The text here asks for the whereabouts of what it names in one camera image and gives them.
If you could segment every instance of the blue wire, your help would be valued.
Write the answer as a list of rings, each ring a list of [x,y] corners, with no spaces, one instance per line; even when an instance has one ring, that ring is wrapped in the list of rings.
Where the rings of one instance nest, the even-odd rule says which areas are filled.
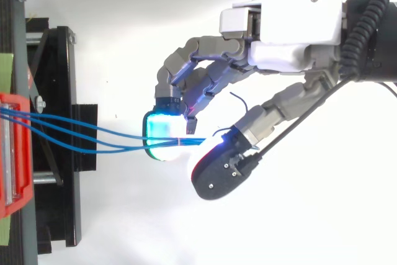
[[[9,112],[10,109],[0,108],[0,111],[1,112]],[[106,128],[97,127],[96,125],[87,124],[85,122],[81,122],[81,121],[74,120],[74,119],[69,119],[69,118],[62,117],[62,116],[29,113],[29,112],[22,112],[22,111],[16,111],[16,110],[14,110],[13,112],[15,112],[17,114],[22,114],[22,115],[29,115],[29,116],[36,117],[36,118],[48,118],[48,119],[55,119],[55,120],[60,120],[60,121],[64,121],[64,122],[69,122],[71,124],[81,125],[82,127],[91,128],[93,130],[100,130],[105,133],[111,133],[112,135],[125,137],[125,138],[132,138],[132,139],[137,139],[137,140],[157,140],[157,141],[177,141],[178,140],[177,138],[140,137],[140,136],[128,135],[126,133],[118,133],[113,130],[107,130]],[[203,142],[205,139],[204,138],[181,138],[180,140],[181,141],[182,140],[195,140],[195,141]]]
[[[75,136],[75,137],[78,137],[78,138],[82,138],[82,139],[85,139],[85,140],[89,140],[91,142],[98,143],[98,144],[101,144],[101,145],[114,147],[114,148],[123,148],[123,149],[124,148],[136,148],[136,146],[115,145],[115,144],[110,144],[110,143],[107,143],[107,142],[104,142],[104,141],[100,141],[100,140],[98,140],[96,138],[92,138],[92,137],[83,135],[81,133],[76,133],[76,132],[74,132],[72,130],[65,129],[65,128],[59,127],[57,125],[49,124],[48,122],[41,121],[39,119],[34,119],[34,118],[31,118],[31,117],[26,117],[26,116],[20,115],[20,114],[14,112],[14,110],[9,110],[7,112],[3,112],[3,114],[14,116],[14,117],[18,117],[18,118],[25,119],[25,120],[29,120],[31,122],[35,122],[37,124],[44,125],[46,127],[50,127],[50,128],[52,128],[54,130],[57,130],[57,131],[60,131],[60,132],[64,132],[64,133],[68,133],[68,134],[70,134],[72,136]]]
[[[164,142],[164,143],[160,143],[160,144],[155,144],[155,145],[149,145],[149,146],[138,146],[136,148],[125,148],[125,149],[121,149],[121,150],[88,150],[88,149],[83,149],[83,148],[78,148],[66,143],[63,143],[62,141],[56,140],[50,136],[48,136],[47,134],[41,132],[40,130],[37,130],[34,127],[31,127],[28,124],[25,124],[24,122],[18,121],[16,119],[10,118],[10,117],[6,117],[4,115],[0,115],[0,118],[4,119],[4,120],[8,120],[11,121],[15,124],[19,124],[23,127],[26,127],[27,129],[31,130],[33,133],[36,133],[37,135],[47,139],[48,141],[57,144],[59,146],[62,146],[66,149],[69,150],[73,150],[73,151],[77,151],[80,153],[85,153],[85,154],[101,154],[101,153],[121,153],[121,152],[127,152],[127,151],[135,151],[135,150],[140,150],[140,149],[151,149],[151,148],[159,148],[159,147],[169,147],[169,146],[177,146],[178,144],[175,141],[170,141],[170,142]]]

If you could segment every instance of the black tube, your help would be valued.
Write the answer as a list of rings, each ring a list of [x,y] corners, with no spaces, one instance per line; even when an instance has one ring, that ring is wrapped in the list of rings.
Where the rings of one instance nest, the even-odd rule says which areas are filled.
[[[343,78],[355,74],[360,77],[359,61],[366,51],[371,35],[377,29],[385,14],[390,0],[369,0],[364,13],[350,31],[341,51],[341,69]]]

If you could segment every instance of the black cable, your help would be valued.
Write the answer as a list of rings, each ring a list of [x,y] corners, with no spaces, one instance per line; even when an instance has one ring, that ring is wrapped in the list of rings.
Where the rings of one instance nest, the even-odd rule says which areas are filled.
[[[271,150],[279,141],[283,140],[294,128],[300,125],[306,118],[310,116],[319,106],[324,104],[324,102],[331,97],[336,91],[340,90],[347,83],[354,81],[356,77],[354,75],[348,76],[343,79],[340,83],[335,85],[332,89],[330,89],[325,95],[321,97],[314,105],[312,105],[305,113],[302,114],[293,124],[291,124],[287,129],[285,129],[280,135],[278,135],[273,141],[271,141],[264,149],[260,152],[256,153],[256,159],[259,160],[264,156],[269,150]]]
[[[341,76],[360,74],[360,59],[367,51],[368,41],[387,10],[390,0],[369,0],[359,21],[350,31],[341,50]]]
[[[240,100],[243,102],[244,106],[246,107],[246,112],[248,112],[248,106],[247,106],[246,101],[245,101],[242,97],[239,97],[237,94],[235,94],[235,93],[233,93],[233,92],[231,92],[231,91],[230,91],[230,94],[231,94],[232,96],[235,96],[235,97],[237,97],[238,99],[240,99]]]
[[[224,130],[229,130],[229,129],[230,129],[230,127],[221,128],[221,129],[217,130],[215,133],[213,133],[212,136],[215,136],[217,133],[222,132]]]
[[[393,93],[393,95],[395,97],[397,97],[397,92],[395,92],[393,90],[393,88],[391,88],[389,85],[387,85],[386,83],[378,83],[379,85],[382,85],[384,88],[386,88],[387,90],[389,90],[391,93]]]
[[[241,101],[243,102],[245,108],[246,108],[246,112],[248,112],[248,106],[247,106],[246,101],[245,101],[242,97],[239,97],[237,94],[235,94],[235,93],[233,93],[233,92],[230,92],[230,94],[231,94],[232,96],[237,97],[239,100],[241,100]],[[215,136],[217,133],[222,132],[222,131],[224,131],[224,130],[229,130],[229,129],[230,129],[230,127],[221,128],[221,129],[217,130],[215,133],[213,133],[212,136]]]

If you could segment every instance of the green light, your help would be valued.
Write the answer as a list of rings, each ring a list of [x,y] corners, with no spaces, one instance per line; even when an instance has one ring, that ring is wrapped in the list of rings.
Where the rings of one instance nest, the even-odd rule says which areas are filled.
[[[146,119],[146,136],[156,138],[186,137],[186,120],[183,115],[150,114]],[[147,145],[165,141],[148,140]],[[176,159],[183,151],[182,147],[167,147],[149,149],[152,157],[160,161]]]

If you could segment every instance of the white backdrop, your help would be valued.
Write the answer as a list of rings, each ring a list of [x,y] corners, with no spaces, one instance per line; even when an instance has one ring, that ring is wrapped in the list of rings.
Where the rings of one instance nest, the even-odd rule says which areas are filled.
[[[99,104],[99,125],[140,134],[164,59],[190,37],[216,35],[221,10],[239,1],[26,6],[28,16],[77,33],[78,102]],[[257,75],[228,90],[253,106],[298,79]],[[199,115],[198,131],[213,132],[243,113],[225,91]],[[144,152],[99,156],[97,171],[81,174],[82,242],[68,249],[53,243],[39,263],[396,264],[396,116],[397,101],[386,89],[350,84],[277,145],[245,184],[214,202],[195,194],[187,155],[170,163]]]

